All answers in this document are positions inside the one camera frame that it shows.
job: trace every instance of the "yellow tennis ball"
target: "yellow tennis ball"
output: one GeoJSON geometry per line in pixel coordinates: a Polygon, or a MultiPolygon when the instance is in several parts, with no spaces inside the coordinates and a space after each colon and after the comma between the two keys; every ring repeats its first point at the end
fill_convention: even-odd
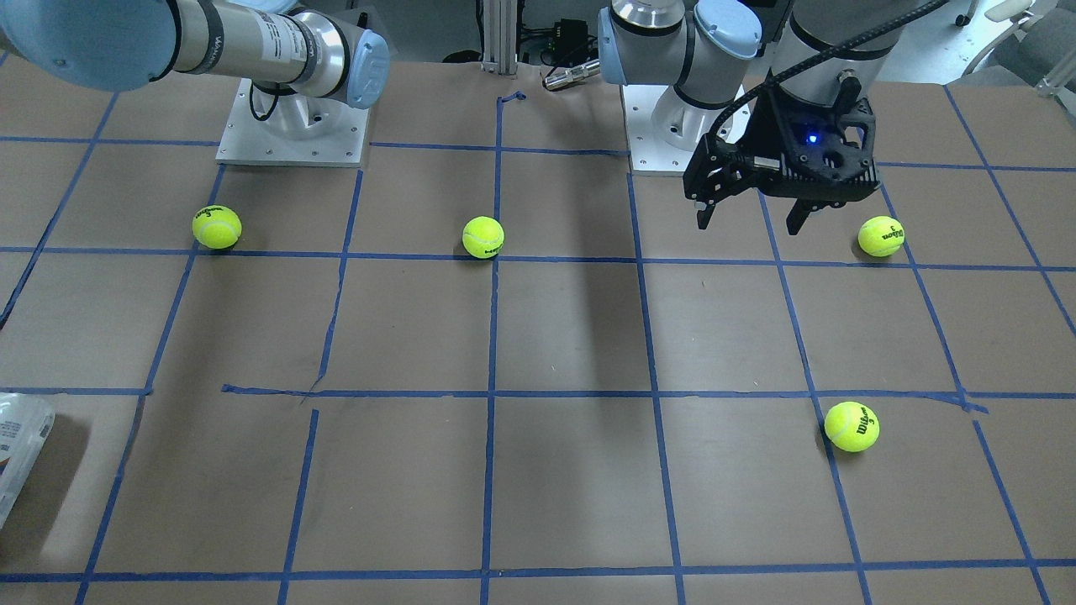
{"type": "Polygon", "coordinates": [[[491,258],[505,244],[505,229],[489,216],[471,219],[464,227],[464,248],[476,258],[491,258]]]}
{"type": "Polygon", "coordinates": [[[825,414],[825,436],[846,452],[861,452],[878,440],[878,417],[859,402],[844,402],[825,414]]]}
{"type": "Polygon", "coordinates": [[[860,227],[859,241],[870,256],[889,256],[904,245],[904,226],[892,216],[875,216],[860,227]]]}
{"type": "Polygon", "coordinates": [[[207,206],[190,222],[195,239],[206,248],[221,250],[235,245],[243,233],[239,215],[223,206],[207,206]]]}

